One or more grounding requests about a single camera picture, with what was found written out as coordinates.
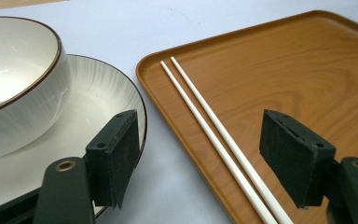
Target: chopstick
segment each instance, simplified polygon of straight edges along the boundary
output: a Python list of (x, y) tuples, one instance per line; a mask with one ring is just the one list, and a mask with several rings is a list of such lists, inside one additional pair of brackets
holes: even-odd
[(223, 159), (224, 163), (226, 164), (228, 170), (232, 173), (234, 178), (236, 179), (237, 183), (240, 185), (242, 191), (245, 193), (253, 207), (255, 208), (258, 215), (260, 215), (261, 219), (264, 223), (277, 223), (274, 219), (273, 215), (269, 212), (267, 207), (264, 205), (263, 201), (258, 197), (255, 190), (252, 188), (248, 180), (245, 178), (243, 173), (241, 172), (240, 168), (237, 167), (234, 160), (231, 159), (229, 154), (226, 152), (223, 145), (220, 143), (219, 139), (214, 135), (212, 129), (209, 127), (205, 119), (202, 117), (198, 109), (194, 106), (191, 102), (190, 98), (188, 98), (186, 92), (182, 89), (176, 78), (171, 73), (170, 69), (167, 67), (165, 62), (160, 62), (168, 76), (170, 77), (172, 83), (182, 95), (183, 99), (185, 100), (187, 106), (193, 113), (194, 117), (199, 122), (202, 129), (208, 135), (210, 141), (212, 142), (213, 146), (215, 147), (216, 151), (219, 153), (220, 157)]
[(269, 188), (267, 187), (267, 185), (260, 178), (260, 176), (258, 175), (255, 168), (248, 161), (248, 159), (246, 159), (245, 155), (242, 153), (241, 149), (235, 143), (234, 139), (232, 139), (231, 135), (228, 133), (226, 128), (223, 126), (222, 122), (220, 122), (219, 118), (215, 115), (215, 113), (212, 111), (212, 109), (209, 107), (209, 105), (203, 99), (200, 92), (197, 90), (197, 88), (194, 86), (194, 84), (188, 78), (187, 74), (182, 69), (180, 64), (173, 57), (171, 57), (171, 60), (172, 60), (173, 64), (175, 65), (176, 69), (179, 71), (179, 73), (185, 80), (185, 82), (187, 83), (188, 87), (196, 95), (196, 97), (199, 100), (200, 104), (202, 105), (203, 109), (206, 111), (209, 118), (212, 120), (214, 126), (217, 128), (217, 130), (220, 132), (220, 134), (225, 139), (226, 143), (230, 147), (231, 151), (234, 153), (237, 160), (240, 162), (240, 164), (243, 167), (243, 169), (245, 170), (246, 174), (251, 178), (252, 182), (256, 186), (257, 190), (260, 192), (261, 196), (267, 203), (268, 207), (271, 209), (272, 213), (275, 215), (275, 217), (278, 219), (278, 221), (280, 223), (293, 223), (293, 221), (290, 219), (289, 216), (287, 216), (287, 214), (285, 213), (285, 211), (283, 210), (281, 205), (278, 203), (276, 198), (272, 195), (272, 193), (269, 190)]

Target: table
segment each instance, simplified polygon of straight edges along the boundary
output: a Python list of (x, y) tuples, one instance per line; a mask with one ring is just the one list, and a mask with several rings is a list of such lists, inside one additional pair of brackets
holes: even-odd
[(144, 154), (119, 210), (97, 223), (230, 223), (139, 84), (135, 67), (146, 55), (322, 9), (358, 22), (358, 1), (87, 1), (73, 0), (1, 9), (0, 16), (42, 21), (69, 54), (102, 60), (124, 72), (144, 97), (148, 129)]

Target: white plate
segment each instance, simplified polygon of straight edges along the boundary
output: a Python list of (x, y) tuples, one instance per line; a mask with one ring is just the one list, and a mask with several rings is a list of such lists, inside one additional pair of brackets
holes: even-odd
[(142, 153), (147, 121), (135, 85), (107, 63), (75, 55), (68, 55), (68, 60), (73, 88), (62, 116), (30, 145), (0, 157), (0, 204), (40, 188), (52, 162), (83, 157), (86, 145), (119, 112), (137, 110)]

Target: bowl rim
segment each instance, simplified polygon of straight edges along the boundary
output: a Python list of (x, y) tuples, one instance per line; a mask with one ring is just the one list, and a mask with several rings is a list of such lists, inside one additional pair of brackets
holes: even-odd
[(55, 32), (50, 26), (46, 25), (45, 23), (43, 23), (41, 21), (36, 21), (33, 19), (23, 18), (23, 17), (11, 17), (11, 16), (0, 16), (0, 19), (21, 20), (21, 21), (30, 21), (30, 22), (37, 23), (37, 24), (47, 28), (48, 30), (50, 30), (53, 33), (53, 35), (55, 36), (55, 39), (57, 40), (56, 55), (54, 56), (52, 63), (49, 65), (49, 67), (46, 69), (46, 71), (42, 75), (40, 75), (39, 78), (35, 82), (33, 82), (31, 85), (29, 85), (27, 88), (25, 88), (25, 90), (20, 91), (16, 95), (10, 97), (8, 100), (5, 100), (4, 102), (2, 102), (0, 104), (0, 110), (1, 110), (3, 108), (7, 107), (8, 105), (11, 105), (14, 102), (20, 100), (20, 98), (22, 98), (28, 92), (30, 92), (34, 88), (36, 88), (46, 77), (48, 77), (51, 74), (51, 71), (56, 67), (56, 65), (60, 59), (60, 56), (63, 52), (63, 47), (62, 47), (62, 41), (61, 41), (60, 37), (58, 36), (57, 32)]

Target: bowl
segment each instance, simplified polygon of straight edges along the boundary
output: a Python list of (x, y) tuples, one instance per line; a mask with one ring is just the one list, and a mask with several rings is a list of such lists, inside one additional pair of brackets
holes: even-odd
[(70, 67), (57, 33), (39, 21), (0, 17), (0, 156), (47, 131), (70, 90)]

